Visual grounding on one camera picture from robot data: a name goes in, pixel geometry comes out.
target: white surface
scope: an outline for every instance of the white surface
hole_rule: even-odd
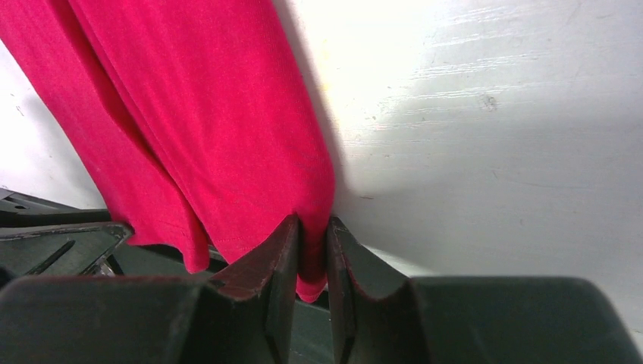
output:
[[[585,277],[643,331],[640,2],[284,1],[363,243],[411,274]],[[0,184],[100,206],[0,61]]]

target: red towel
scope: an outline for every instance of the red towel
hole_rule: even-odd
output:
[[[295,212],[305,228],[297,291],[304,300],[315,299],[325,284],[322,235],[331,212],[334,175],[306,88],[272,3],[269,0],[69,2],[75,18],[49,14],[52,20],[43,23],[40,19],[27,21],[11,12],[20,9],[31,16],[30,9],[38,8],[43,13],[60,13],[62,2],[6,0],[0,5],[3,19],[0,36],[23,69],[25,64],[38,64],[30,71],[25,69],[27,76],[67,134],[71,125],[83,130],[78,132],[82,136],[70,135],[70,139],[86,165],[96,164],[95,170],[89,167],[88,170],[110,211],[134,226],[139,241],[149,243],[164,236],[162,231],[146,236],[137,225],[151,210],[185,217],[175,227],[191,231],[192,235],[187,233],[183,239],[168,242],[183,252],[190,271],[205,268],[206,263],[200,258],[204,254],[207,258],[202,239],[194,237],[198,229],[192,228],[196,219],[188,218],[191,210],[229,262],[261,243],[285,215]],[[16,24],[21,22],[25,23],[21,26],[24,31],[17,33]],[[77,22],[82,31],[77,29]],[[34,39],[41,33],[55,37],[50,33],[56,32],[57,42],[64,45],[43,45],[43,40],[52,41]],[[84,51],[73,42],[74,37],[83,40]],[[89,51],[86,40],[95,53],[78,60],[79,52]],[[64,67],[65,72],[58,68],[68,60],[56,59],[58,48],[67,49],[63,52],[76,59],[76,64]],[[38,59],[38,54],[51,55],[51,59]],[[118,93],[110,94],[108,102],[119,106],[123,103],[129,112],[125,118],[110,113],[105,100],[103,105],[97,105],[98,102],[87,105],[81,101],[83,98],[75,99],[71,94],[50,97],[42,94],[41,89],[55,91],[52,75],[56,72],[54,81],[76,83],[74,72],[88,69],[88,64],[94,64],[95,70],[87,71],[86,81],[78,92],[95,89],[94,74],[104,77],[106,73],[105,82],[111,83],[109,89]],[[51,98],[63,99],[74,110],[82,102],[84,111],[78,111],[82,114],[74,119],[75,123],[63,121],[69,115],[52,108]],[[100,112],[111,116],[111,123],[93,118]],[[101,147],[117,150],[115,154],[119,156],[112,158],[91,150],[95,139],[86,136],[101,134],[104,129],[111,133],[140,130],[143,139],[129,134],[122,140],[103,136],[99,139]],[[77,140],[82,138],[84,146]],[[167,171],[171,177],[169,185],[153,187],[161,192],[149,187],[148,183],[154,182],[136,181],[141,174],[148,173],[147,169],[133,173],[134,167],[128,167],[131,169],[126,182],[115,184],[112,171],[103,169],[107,165],[116,168],[115,160],[127,164],[126,155],[132,149],[139,155],[151,154],[158,159],[149,158],[147,169]],[[127,192],[132,185],[134,191],[148,189],[149,194]],[[177,187],[190,208],[179,206],[178,202],[166,203],[166,190],[176,192]],[[115,195],[118,203],[110,202]],[[127,205],[130,199],[135,201],[135,207]],[[146,209],[139,211],[141,205]],[[146,225],[158,227],[152,222]],[[192,253],[198,259],[188,259]]]

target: red cloth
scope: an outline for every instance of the red cloth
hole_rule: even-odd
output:
[[[118,101],[119,106],[124,103],[129,112],[125,119],[110,114],[98,102],[83,103],[84,111],[74,111],[81,115],[71,126],[71,122],[62,121],[69,115],[52,108],[50,99],[64,100],[67,108],[73,110],[84,101],[71,93],[43,99],[68,134],[70,127],[83,129],[78,133],[100,134],[104,129],[115,133],[126,124],[125,128],[140,130],[143,135],[144,140],[129,136],[113,140],[107,135],[99,139],[103,149],[117,150],[121,157],[90,150],[96,140],[93,136],[88,137],[92,141],[86,138],[82,146],[77,139],[84,135],[70,135],[83,161],[96,163],[90,174],[106,201],[119,195],[114,197],[117,202],[108,202],[110,211],[129,221],[140,241],[153,243],[164,236],[162,232],[154,231],[150,239],[152,235],[143,236],[137,226],[150,210],[166,213],[176,209],[168,213],[183,216],[193,210],[229,262],[261,243],[285,215],[295,212],[305,228],[297,291],[304,300],[315,299],[325,284],[322,236],[331,212],[334,175],[306,88],[272,3],[269,0],[69,2],[74,19],[49,14],[59,12],[56,8],[62,7],[60,1],[5,0],[0,5],[0,36],[23,68],[25,63],[37,64],[35,69],[25,71],[41,96],[41,89],[56,91],[58,85],[52,85],[52,80],[75,83],[74,72],[78,68],[87,69],[88,64],[103,67],[87,71],[87,81],[79,86],[78,92],[95,89],[93,74],[104,77],[106,73],[105,82],[111,83],[110,90],[118,93],[107,99]],[[38,8],[52,20],[27,21],[11,13],[15,8],[28,16],[29,9]],[[5,23],[6,17],[11,24]],[[77,21],[82,31],[75,29]],[[20,26],[24,28],[22,33],[16,33],[14,28],[20,23],[27,24]],[[74,24],[73,31],[68,29],[70,23]],[[47,33],[48,38],[33,38],[40,33]],[[56,41],[64,44],[53,45],[49,38],[56,35],[50,33],[58,33]],[[72,38],[84,36],[95,55],[79,61],[80,47],[73,44]],[[83,47],[89,49],[84,38]],[[57,58],[59,52],[73,54],[76,63],[65,66],[65,71],[59,70],[60,63],[68,62]],[[52,59],[38,59],[38,54],[51,55]],[[100,112],[110,115],[111,123],[93,119]],[[176,185],[155,186],[161,192],[154,193],[148,188],[149,181],[135,181],[142,173],[131,173],[133,167],[128,166],[130,173],[124,172],[126,183],[114,185],[112,171],[101,172],[107,164],[116,168],[116,160],[127,164],[125,158],[132,153],[131,149],[139,155],[144,154],[143,150],[149,155],[143,146],[149,146],[151,154],[158,158],[148,160],[147,169],[167,171],[170,182]],[[126,192],[125,187],[132,184],[136,185],[135,191],[147,189],[150,193],[138,196]],[[161,198],[166,190],[176,191],[176,187],[187,199],[189,208],[178,203],[171,206],[166,204],[165,197]],[[136,207],[127,205],[132,198]],[[146,205],[147,210],[138,211],[138,205]],[[157,228],[156,224],[148,225]],[[189,219],[175,226],[179,231],[195,232]],[[189,270],[205,268],[201,260],[188,259],[192,252],[199,258],[204,254],[201,238],[186,235],[169,243],[186,256]]]

